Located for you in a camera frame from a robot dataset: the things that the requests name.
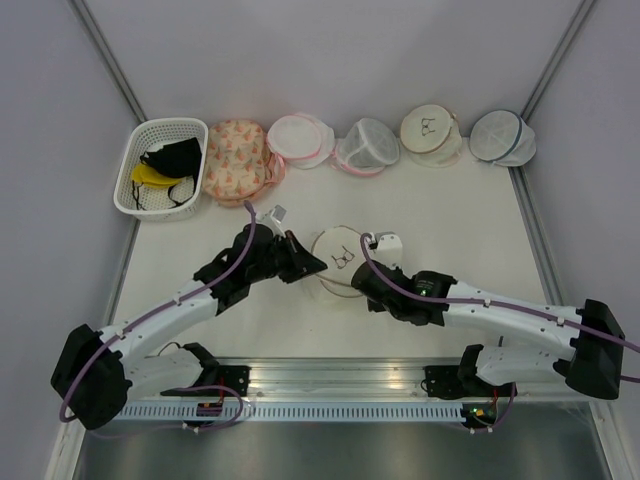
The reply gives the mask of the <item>cream mesh laundry bag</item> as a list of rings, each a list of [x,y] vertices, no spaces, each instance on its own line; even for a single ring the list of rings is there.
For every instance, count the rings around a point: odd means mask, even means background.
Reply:
[[[339,225],[323,231],[312,244],[311,253],[327,266],[317,274],[319,282],[334,296],[345,299],[362,296],[351,286],[356,271],[365,263],[360,236],[353,228]]]

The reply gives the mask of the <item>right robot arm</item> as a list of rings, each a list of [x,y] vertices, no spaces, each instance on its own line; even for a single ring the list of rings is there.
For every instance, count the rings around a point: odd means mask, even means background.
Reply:
[[[512,382],[563,381],[592,398],[619,396],[625,337],[605,303],[588,299],[581,307],[536,305],[434,271],[407,277],[379,262],[362,264],[351,285],[367,298],[370,310],[386,311],[399,321],[484,329],[518,341],[504,351],[466,348],[456,381],[469,395]]]

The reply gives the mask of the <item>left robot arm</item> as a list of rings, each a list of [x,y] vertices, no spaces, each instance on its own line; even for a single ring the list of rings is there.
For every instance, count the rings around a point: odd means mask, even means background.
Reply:
[[[227,382],[205,347],[187,343],[166,356],[156,349],[244,300],[254,283],[278,278],[291,284],[326,268],[292,231],[245,226],[170,300],[136,319],[100,330],[83,324],[70,332],[51,378],[62,399],[61,421],[96,430],[139,398],[216,394]]]

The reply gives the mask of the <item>peach floral laundry bag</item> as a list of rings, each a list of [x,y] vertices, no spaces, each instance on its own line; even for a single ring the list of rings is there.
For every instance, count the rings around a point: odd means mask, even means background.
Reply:
[[[224,207],[255,201],[280,184],[284,161],[273,153],[255,121],[232,119],[209,129],[202,191]]]

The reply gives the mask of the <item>white pink-trimmed laundry bag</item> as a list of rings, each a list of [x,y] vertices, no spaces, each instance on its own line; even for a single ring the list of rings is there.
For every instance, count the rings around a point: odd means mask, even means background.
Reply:
[[[286,164],[308,170],[330,158],[336,147],[336,137],[334,130],[317,117],[295,113],[272,124],[267,143]]]

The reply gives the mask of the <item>white mesh pink-trimmed bag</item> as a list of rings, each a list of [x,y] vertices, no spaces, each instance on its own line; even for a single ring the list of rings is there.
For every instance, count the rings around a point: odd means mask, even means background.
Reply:
[[[362,118],[339,139],[334,150],[338,169],[361,177],[372,177],[400,160],[400,145],[391,129],[379,120]]]

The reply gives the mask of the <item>black bra in basket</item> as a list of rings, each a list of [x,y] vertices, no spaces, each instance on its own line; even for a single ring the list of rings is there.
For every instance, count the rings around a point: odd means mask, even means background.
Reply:
[[[139,159],[139,164],[148,165],[167,177],[182,178],[182,182],[190,178],[192,181],[192,194],[189,199],[195,196],[202,160],[202,151],[196,137],[164,145],[156,151],[145,151]],[[140,191],[142,187],[146,186],[135,185],[132,180],[131,184],[136,208],[145,210],[141,202]],[[178,185],[169,189],[156,189],[166,191],[168,199],[173,203],[173,208],[180,207],[186,203],[186,200],[178,201],[173,198],[173,190]]]

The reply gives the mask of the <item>white plastic laundry basket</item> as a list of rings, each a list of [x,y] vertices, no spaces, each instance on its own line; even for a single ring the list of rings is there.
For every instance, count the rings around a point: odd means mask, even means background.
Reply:
[[[204,176],[208,127],[173,117],[140,124],[129,137],[113,195],[115,207],[140,221],[195,214]]]

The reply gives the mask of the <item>beige bag with bra logo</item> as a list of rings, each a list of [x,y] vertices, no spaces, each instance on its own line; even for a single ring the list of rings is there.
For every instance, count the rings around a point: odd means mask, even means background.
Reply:
[[[463,144],[456,116],[435,104],[409,112],[401,122],[399,139],[411,161],[430,168],[455,164]]]

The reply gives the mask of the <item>yellow bra in basket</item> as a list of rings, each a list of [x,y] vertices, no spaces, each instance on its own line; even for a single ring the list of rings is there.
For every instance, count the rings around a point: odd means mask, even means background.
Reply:
[[[131,180],[135,185],[142,185],[152,189],[169,189],[182,182],[182,178],[167,177],[145,164],[138,164],[134,167],[131,173]]]

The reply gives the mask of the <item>white blue-trimmed mesh bag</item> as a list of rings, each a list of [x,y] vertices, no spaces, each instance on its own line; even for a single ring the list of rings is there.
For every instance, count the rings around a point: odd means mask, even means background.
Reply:
[[[494,110],[473,125],[469,149],[480,161],[520,167],[536,153],[535,133],[515,112]]]

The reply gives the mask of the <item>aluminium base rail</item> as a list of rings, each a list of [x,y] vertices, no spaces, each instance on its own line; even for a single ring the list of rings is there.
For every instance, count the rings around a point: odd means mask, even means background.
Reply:
[[[467,398],[507,398],[511,384],[496,386],[461,373],[451,362],[426,359],[272,359],[218,361],[207,353],[177,350],[170,355],[151,356],[105,379],[83,378],[74,397],[104,392],[118,401],[166,397],[224,396],[227,390],[246,398],[275,400],[374,400],[376,398],[429,398],[453,401]]]

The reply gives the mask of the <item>left corner aluminium post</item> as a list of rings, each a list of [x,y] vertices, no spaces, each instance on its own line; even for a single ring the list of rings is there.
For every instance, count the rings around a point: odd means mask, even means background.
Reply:
[[[94,50],[100,57],[102,64],[106,68],[107,73],[114,82],[131,114],[138,123],[147,121],[148,117],[131,87],[124,70],[114,55],[98,21],[92,13],[89,3],[85,0],[69,0],[68,4],[76,15],[76,18],[92,43]]]

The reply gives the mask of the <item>corner aluminium post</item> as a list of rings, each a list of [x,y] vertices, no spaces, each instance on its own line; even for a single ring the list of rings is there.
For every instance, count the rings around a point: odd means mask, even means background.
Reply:
[[[92,13],[89,3],[85,0],[69,0],[68,4],[76,15],[76,18],[92,43],[94,50],[100,57],[102,64],[106,68],[107,73],[114,82],[131,114],[138,123],[147,121],[148,117],[131,87],[124,70],[114,55],[98,21]]]
[[[532,120],[547,90],[598,5],[598,0],[581,0],[579,2],[520,113],[525,122],[529,123]]]

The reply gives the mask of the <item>right corner aluminium post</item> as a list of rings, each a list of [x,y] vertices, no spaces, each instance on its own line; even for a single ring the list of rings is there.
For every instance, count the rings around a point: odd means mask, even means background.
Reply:
[[[598,5],[598,0],[581,0],[579,2],[520,113],[525,122],[529,123],[532,120],[547,90]]]

